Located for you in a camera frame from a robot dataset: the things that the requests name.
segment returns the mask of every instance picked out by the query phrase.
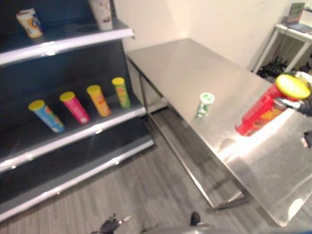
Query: red pringles can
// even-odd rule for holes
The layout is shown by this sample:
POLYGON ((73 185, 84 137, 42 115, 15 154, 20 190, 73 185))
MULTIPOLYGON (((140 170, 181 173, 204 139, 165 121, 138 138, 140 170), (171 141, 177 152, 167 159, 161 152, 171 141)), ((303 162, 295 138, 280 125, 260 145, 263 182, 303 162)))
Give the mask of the red pringles can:
POLYGON ((65 104, 79 123, 84 124, 90 120, 87 112, 84 110, 73 92, 65 92, 59 96, 59 99, 65 104))
POLYGON ((275 98, 298 101, 306 99, 310 94, 308 86, 302 80, 282 74, 243 116, 242 123, 235 128, 241 135, 249 137, 286 110, 285 107, 275 104, 275 98))

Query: yellow lid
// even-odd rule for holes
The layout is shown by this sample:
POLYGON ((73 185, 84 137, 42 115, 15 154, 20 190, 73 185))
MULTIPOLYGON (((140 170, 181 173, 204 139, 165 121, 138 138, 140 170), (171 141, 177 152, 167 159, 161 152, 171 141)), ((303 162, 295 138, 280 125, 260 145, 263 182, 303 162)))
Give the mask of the yellow lid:
POLYGON ((28 109, 30 111, 37 111, 44 107, 44 101, 43 100, 36 100, 29 104, 28 109))
POLYGON ((279 75, 275 84, 279 91, 291 98, 306 99, 311 94, 310 89, 304 82, 291 75, 279 75))
POLYGON ((122 85, 125 83, 125 79, 122 77, 115 77, 114 79, 112 79, 112 83, 113 85, 122 85))
POLYGON ((101 91, 101 87, 97 84, 94 84, 94 85, 90 85, 88 88, 87 88, 87 93, 88 94, 94 94, 96 92, 99 92, 101 91))
POLYGON ((61 96, 59 96, 59 99, 61 101, 69 101, 75 97, 75 94, 73 92, 65 92, 61 96))

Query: stainless steel table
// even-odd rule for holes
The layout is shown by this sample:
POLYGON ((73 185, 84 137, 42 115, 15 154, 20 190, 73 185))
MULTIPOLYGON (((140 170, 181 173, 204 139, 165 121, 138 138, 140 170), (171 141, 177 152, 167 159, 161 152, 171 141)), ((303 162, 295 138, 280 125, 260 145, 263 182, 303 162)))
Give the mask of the stainless steel table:
MULTIPOLYGON (((167 99, 239 182, 245 198, 286 226, 312 193, 312 151, 301 143, 303 133, 312 130, 312 118, 286 110, 258 133, 244 137, 234 126, 270 86, 268 82, 190 39, 134 51, 128 58, 140 78, 167 99), (198 119, 202 92, 214 94, 215 102, 209 115, 198 119)), ((240 194, 235 194, 216 207, 168 143, 213 208, 238 202, 240 194)))

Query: table leg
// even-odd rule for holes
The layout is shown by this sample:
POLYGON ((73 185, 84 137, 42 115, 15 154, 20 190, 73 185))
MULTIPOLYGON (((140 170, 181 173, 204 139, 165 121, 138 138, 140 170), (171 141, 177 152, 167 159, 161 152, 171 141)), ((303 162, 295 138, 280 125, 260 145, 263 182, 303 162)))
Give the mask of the table leg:
POLYGON ((295 67, 295 65, 297 64, 297 62, 299 61, 299 59, 304 55, 304 53, 307 51, 307 49, 311 46, 311 43, 309 42, 305 42, 303 44, 303 46, 301 47, 301 49, 298 51, 298 53, 296 54, 296 56, 291 60, 291 62, 288 64, 288 66, 286 67, 286 69, 284 70, 284 72, 290 72, 293 67, 295 67))
POLYGON ((141 75, 140 72, 139 72, 138 75, 139 75, 139 79, 140 79, 141 92, 142 92, 142 96, 143 96, 143 105, 145 107, 146 113, 148 113, 148 106, 147 106, 147 101, 146 101, 146 94, 145 94, 145 89, 144 89, 142 75, 141 75))
POLYGON ((211 208, 214 208, 215 205, 212 203, 212 201, 210 200, 210 198, 206 194, 206 192, 205 192, 204 188, 201 186, 200 182, 195 178, 195 176, 193 175, 193 173, 191 172, 191 170, 189 169, 189 167, 187 166, 187 164, 183 160, 182 156, 180 155, 180 153, 178 152, 176 147, 172 144, 172 142, 170 141, 169 137, 163 132, 163 130, 161 129, 161 126, 154 119, 153 115, 148 112, 147 102, 146 102, 146 93, 145 93, 145 89, 143 87, 144 84, 143 84, 143 78, 142 77, 143 77, 143 74, 139 73, 140 84, 141 84, 141 91, 142 91, 142 96, 143 96, 143 102, 144 102, 144 106, 145 106, 145 109, 146 109, 146 115, 147 115, 148 119, 150 119, 153 122, 153 124, 155 125, 155 127, 157 128, 157 130, 159 131, 161 136, 165 139, 166 143, 169 145, 171 150, 174 152, 175 156, 180 161, 180 163, 182 164, 182 166, 186 170, 186 172, 189 174, 190 178, 193 180, 194 184, 199 189, 199 191, 201 192, 201 194, 203 195, 203 197, 205 198, 207 203, 210 205, 211 208))
POLYGON ((277 36, 278 36, 278 30, 275 29, 275 31, 274 31, 274 33, 273 33, 271 39, 269 40, 269 43, 267 44, 266 48, 264 49, 264 51, 263 51, 263 53, 262 53, 262 55, 261 55, 261 57, 260 57, 258 63, 257 63, 256 66, 254 67, 253 73, 257 74, 257 72, 259 71, 259 69, 260 69, 260 67, 261 67, 261 65, 262 65, 262 63, 263 63, 263 61, 264 61, 264 59, 266 58, 266 56, 268 55, 270 49, 272 48, 272 46, 273 46, 273 44, 274 44, 274 42, 275 42, 277 36))

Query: blue chip canister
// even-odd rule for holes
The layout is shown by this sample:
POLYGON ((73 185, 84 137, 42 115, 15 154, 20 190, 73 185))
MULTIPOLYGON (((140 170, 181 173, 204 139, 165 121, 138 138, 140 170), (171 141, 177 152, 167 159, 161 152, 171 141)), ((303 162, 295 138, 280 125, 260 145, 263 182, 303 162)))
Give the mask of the blue chip canister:
POLYGON ((53 132, 60 133, 64 131, 64 124, 44 103, 43 100, 36 100, 29 104, 28 109, 33 111, 53 132))

